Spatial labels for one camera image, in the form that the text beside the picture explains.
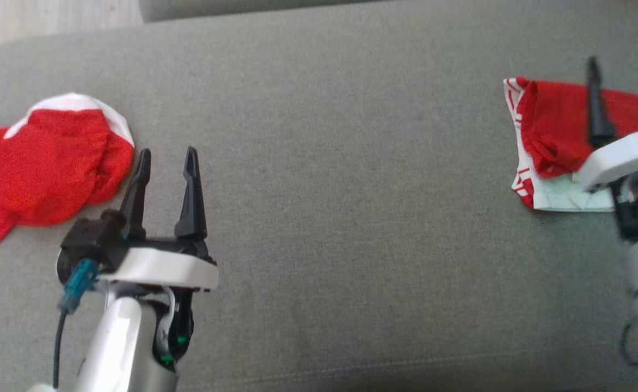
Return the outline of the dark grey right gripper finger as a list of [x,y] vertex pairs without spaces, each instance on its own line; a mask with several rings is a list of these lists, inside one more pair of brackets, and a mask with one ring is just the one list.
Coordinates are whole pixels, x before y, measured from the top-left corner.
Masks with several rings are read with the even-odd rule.
[[616,129],[602,97],[601,74],[596,57],[587,61],[588,143],[600,149],[616,139]]

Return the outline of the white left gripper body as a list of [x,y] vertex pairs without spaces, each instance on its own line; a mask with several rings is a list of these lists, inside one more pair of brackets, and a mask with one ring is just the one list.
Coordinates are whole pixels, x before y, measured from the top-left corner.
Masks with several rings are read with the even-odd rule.
[[125,241],[127,251],[113,272],[100,273],[99,283],[125,282],[194,291],[218,288],[220,273],[203,241],[153,239]]

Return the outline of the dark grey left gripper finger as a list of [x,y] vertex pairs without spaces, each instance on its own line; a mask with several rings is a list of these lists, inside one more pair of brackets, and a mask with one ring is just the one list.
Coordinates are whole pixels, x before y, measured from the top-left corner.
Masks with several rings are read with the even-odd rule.
[[143,228],[143,211],[146,187],[150,181],[151,151],[143,149],[139,156],[122,200],[120,212],[126,218],[121,231],[127,240],[143,240],[146,230]]
[[177,238],[205,239],[207,238],[207,223],[199,155],[192,146],[187,148],[183,176],[186,180],[185,195],[174,234]]

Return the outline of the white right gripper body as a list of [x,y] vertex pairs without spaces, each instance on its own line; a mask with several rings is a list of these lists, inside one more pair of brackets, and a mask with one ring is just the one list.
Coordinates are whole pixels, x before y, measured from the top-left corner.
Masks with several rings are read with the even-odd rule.
[[595,192],[638,171],[638,132],[595,150],[578,171],[583,191]]

